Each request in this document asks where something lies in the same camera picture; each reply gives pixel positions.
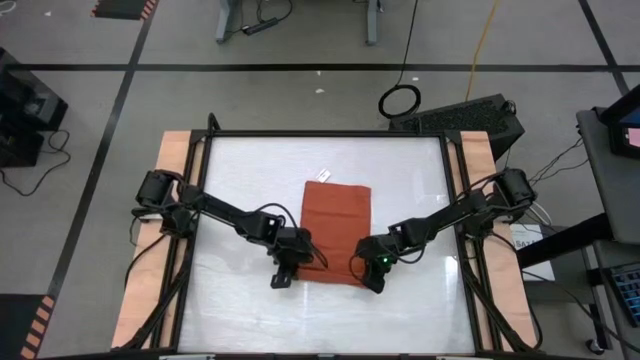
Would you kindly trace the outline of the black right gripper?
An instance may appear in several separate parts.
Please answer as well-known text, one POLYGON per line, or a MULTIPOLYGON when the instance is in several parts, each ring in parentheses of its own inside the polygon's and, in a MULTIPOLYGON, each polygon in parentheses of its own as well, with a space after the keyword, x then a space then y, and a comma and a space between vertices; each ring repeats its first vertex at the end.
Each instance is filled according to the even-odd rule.
POLYGON ((395 235, 375 235, 360 239, 352 259, 364 261, 362 275, 352 275, 366 288, 381 294, 385 287, 384 276, 390 272, 399 258, 400 241, 395 235))

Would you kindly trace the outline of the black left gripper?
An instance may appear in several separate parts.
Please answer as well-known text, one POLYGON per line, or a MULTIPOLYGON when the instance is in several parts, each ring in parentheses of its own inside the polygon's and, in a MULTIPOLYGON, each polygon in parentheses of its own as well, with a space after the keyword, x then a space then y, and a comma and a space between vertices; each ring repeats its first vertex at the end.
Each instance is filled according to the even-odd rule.
POLYGON ((299 268, 314 260, 318 260, 324 268, 328 267, 326 256, 313 244, 311 233, 306 228, 277 228, 267 242, 267 254, 273 257, 274 264, 278 266, 271 278, 272 289, 289 288, 292 281, 298 279, 299 268))

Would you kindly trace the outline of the orange cloth towel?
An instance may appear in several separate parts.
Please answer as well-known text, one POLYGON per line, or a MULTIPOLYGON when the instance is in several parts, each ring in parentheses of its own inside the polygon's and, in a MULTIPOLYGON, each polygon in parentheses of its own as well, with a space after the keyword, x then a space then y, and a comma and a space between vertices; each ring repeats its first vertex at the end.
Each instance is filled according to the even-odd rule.
POLYGON ((308 181, 305 183, 301 226, 311 233, 312 243, 326 257, 298 270, 298 278, 330 284, 359 286, 364 261, 355 259, 360 239, 371 232, 371 189, 308 181))

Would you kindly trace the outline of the plywood table side board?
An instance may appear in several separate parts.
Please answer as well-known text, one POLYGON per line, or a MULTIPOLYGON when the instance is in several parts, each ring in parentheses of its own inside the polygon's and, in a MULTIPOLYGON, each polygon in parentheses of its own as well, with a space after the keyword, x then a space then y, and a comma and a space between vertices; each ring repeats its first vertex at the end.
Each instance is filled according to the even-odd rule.
MULTIPOLYGON (((496 172, 488 135, 462 132, 458 143, 448 143, 454 192, 496 172)), ((507 224, 497 222, 485 239, 482 254, 491 295, 496 307, 520 338, 529 346, 536 344, 536 332, 528 306, 517 255, 507 245, 512 240, 507 224)))
MULTIPOLYGON (((167 131, 162 137, 156 167, 186 173, 196 183, 203 157, 203 144, 190 143, 189 131, 167 131)), ((124 298, 112 338, 114 349, 130 341, 174 280, 185 258, 187 241, 160 233, 161 220, 143 220, 134 227, 133 263, 126 277, 124 298)))

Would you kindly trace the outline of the white paper sheet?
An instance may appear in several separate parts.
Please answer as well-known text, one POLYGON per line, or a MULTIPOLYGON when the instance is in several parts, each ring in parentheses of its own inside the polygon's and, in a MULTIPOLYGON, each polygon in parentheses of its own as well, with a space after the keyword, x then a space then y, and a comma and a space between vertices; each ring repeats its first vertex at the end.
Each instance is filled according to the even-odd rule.
POLYGON ((543 281, 544 279, 554 281, 555 274, 549 260, 541 261, 541 252, 535 244, 541 241, 545 235, 539 225, 519 224, 510 225, 511 237, 515 248, 523 251, 525 257, 519 260, 524 268, 525 281, 543 281))

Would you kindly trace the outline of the black computer tower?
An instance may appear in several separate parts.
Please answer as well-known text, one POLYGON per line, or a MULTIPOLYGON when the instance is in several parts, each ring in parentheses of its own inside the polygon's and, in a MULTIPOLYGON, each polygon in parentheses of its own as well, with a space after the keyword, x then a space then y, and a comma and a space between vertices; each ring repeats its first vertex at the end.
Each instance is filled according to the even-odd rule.
POLYGON ((444 106, 390 121, 389 129, 413 133, 486 132, 493 159, 498 160, 525 133, 516 105, 502 94, 444 106))

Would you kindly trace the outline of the black power strip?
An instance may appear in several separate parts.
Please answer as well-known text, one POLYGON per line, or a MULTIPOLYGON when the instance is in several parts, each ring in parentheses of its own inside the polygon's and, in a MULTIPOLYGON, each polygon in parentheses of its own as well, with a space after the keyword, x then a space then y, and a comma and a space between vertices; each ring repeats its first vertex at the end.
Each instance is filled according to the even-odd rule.
POLYGON ((264 30, 267 30, 267 29, 269 29, 271 27, 274 27, 279 22, 280 22, 280 20, 278 18, 274 17, 274 18, 259 22, 259 23, 255 24, 255 25, 246 25, 246 26, 241 28, 241 31, 245 35, 251 36, 251 35, 254 35, 256 33, 259 33, 259 32, 262 32, 264 30))

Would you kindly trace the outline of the grey desk leg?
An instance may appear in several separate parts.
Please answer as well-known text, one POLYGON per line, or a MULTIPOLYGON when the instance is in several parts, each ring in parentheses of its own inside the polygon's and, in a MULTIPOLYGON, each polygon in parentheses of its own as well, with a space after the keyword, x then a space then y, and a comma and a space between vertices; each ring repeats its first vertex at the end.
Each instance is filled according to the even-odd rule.
POLYGON ((219 14, 215 32, 217 44, 223 44, 232 34, 232 23, 242 10, 243 0, 218 0, 219 14))
POLYGON ((367 37, 368 46, 376 45, 378 42, 378 14, 382 12, 381 0, 366 0, 367 11, 367 37))

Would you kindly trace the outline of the grey side table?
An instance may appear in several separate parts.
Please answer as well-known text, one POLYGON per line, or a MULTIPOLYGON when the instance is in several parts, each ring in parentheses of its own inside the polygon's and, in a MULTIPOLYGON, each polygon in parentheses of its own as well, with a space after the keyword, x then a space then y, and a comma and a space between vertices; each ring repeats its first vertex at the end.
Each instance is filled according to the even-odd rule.
POLYGON ((611 152, 595 111, 579 111, 576 118, 614 238, 640 245, 640 159, 611 152))

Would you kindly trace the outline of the backlit black keyboard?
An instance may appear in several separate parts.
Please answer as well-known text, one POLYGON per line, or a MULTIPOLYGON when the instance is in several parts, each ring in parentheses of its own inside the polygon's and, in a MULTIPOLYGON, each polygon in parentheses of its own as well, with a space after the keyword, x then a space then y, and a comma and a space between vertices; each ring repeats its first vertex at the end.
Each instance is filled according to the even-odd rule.
POLYGON ((640 263, 611 270, 614 293, 634 328, 640 327, 640 263))

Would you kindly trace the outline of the black framed monitor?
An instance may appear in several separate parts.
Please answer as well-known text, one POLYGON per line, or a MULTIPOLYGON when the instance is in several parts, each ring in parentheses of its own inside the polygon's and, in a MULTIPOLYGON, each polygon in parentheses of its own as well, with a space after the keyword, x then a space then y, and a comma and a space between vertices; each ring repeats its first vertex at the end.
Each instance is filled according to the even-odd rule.
POLYGON ((607 128, 611 152, 640 159, 640 84, 596 113, 599 122, 607 128))

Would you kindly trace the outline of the black orange striped floor mat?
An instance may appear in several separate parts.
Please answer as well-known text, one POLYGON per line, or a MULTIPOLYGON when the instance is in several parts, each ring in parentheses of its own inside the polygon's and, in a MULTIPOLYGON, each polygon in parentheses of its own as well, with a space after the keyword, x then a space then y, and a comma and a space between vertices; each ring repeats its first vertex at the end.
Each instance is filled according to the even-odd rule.
POLYGON ((0 360, 35 360, 56 299, 49 295, 0 294, 0 360))
POLYGON ((158 0, 98 0, 91 16, 120 20, 147 20, 158 0))

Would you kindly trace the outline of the black equipment box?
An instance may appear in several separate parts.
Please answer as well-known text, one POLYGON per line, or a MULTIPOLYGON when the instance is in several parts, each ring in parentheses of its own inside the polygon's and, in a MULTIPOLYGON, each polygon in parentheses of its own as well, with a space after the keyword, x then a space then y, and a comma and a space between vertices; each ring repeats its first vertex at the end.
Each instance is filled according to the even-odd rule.
POLYGON ((56 132, 68 104, 0 47, 0 169, 35 166, 43 132, 56 132))

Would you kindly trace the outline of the black metal table frame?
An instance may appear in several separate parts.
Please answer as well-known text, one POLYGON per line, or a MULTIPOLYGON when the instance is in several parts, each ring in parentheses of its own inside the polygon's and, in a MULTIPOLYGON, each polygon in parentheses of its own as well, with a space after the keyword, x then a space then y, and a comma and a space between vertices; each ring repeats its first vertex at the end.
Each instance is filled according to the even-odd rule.
MULTIPOLYGON (((448 143, 441 133, 385 131, 230 131, 211 126, 191 136, 203 144, 196 183, 244 211, 283 205, 301 226, 305 183, 371 189, 370 235, 450 205, 454 192, 448 143)), ((198 215, 174 280, 134 337, 118 351, 147 348, 167 311, 174 314, 172 353, 236 355, 470 355, 485 345, 528 352, 496 307, 484 237, 458 224, 438 233, 384 276, 376 294, 363 285, 293 280, 272 289, 278 266, 215 219, 198 215)))

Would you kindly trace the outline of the black side table frame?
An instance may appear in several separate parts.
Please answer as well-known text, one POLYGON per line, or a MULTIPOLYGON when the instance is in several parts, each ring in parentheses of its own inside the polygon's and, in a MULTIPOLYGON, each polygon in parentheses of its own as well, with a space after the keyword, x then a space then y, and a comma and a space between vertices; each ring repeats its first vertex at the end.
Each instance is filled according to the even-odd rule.
MULTIPOLYGON (((577 225, 563 228, 543 225, 545 237, 535 246, 541 252, 541 261, 551 262, 555 280, 525 281, 527 295, 536 303, 576 302, 584 305, 593 316, 595 335, 586 342, 589 351, 604 352, 613 347, 613 337, 606 329, 604 309, 598 290, 604 285, 592 245, 599 240, 609 240, 612 233, 605 215, 600 214, 577 225)), ((517 250, 518 262, 525 257, 517 250)))

